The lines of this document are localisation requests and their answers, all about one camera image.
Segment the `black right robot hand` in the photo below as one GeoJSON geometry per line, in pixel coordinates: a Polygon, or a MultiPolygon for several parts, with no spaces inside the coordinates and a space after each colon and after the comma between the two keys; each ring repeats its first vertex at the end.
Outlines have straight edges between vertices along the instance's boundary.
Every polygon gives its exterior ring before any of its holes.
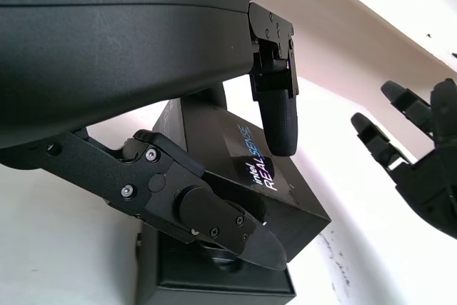
{"type": "Polygon", "coordinates": [[[434,143],[416,163],[361,113],[351,117],[358,138],[396,185],[406,203],[435,229],[456,237],[456,83],[436,84],[426,102],[412,90],[387,81],[381,90],[391,105],[434,143]]]}

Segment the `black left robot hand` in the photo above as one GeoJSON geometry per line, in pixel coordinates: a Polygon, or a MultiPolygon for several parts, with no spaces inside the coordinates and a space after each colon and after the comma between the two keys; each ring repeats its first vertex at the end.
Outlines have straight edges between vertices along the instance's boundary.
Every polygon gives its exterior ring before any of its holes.
{"type": "Polygon", "coordinates": [[[244,74],[272,154],[296,152],[291,23],[254,0],[1,0],[1,164],[43,169],[184,243],[210,241],[267,269],[286,252],[219,198],[204,167],[163,134],[117,150],[87,127],[244,74]]]}

